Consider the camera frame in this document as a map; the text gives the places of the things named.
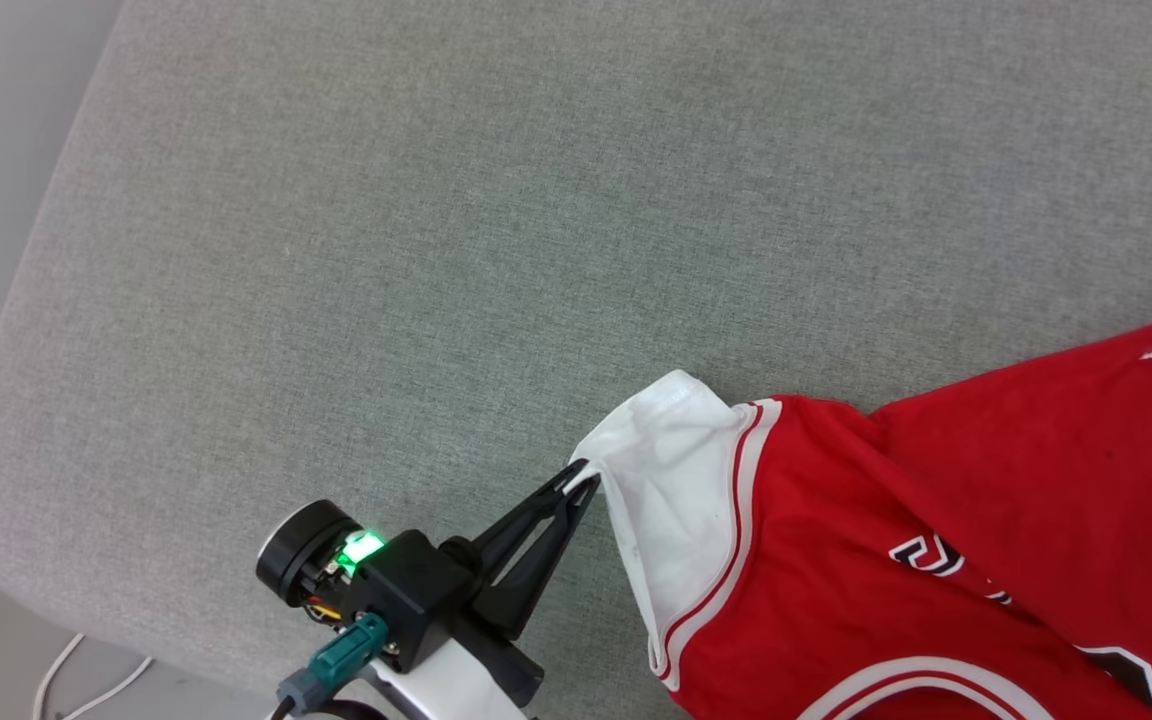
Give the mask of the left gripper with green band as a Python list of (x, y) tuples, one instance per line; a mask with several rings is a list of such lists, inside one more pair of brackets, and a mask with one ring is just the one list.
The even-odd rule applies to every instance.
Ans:
[(602, 484), (571, 462), (473, 539), (382, 539), (328, 500), (266, 539), (257, 578), (333, 637), (278, 687), (275, 719), (379, 719), (340, 698), (366, 680), (397, 719), (525, 719), (544, 670), (515, 641)]

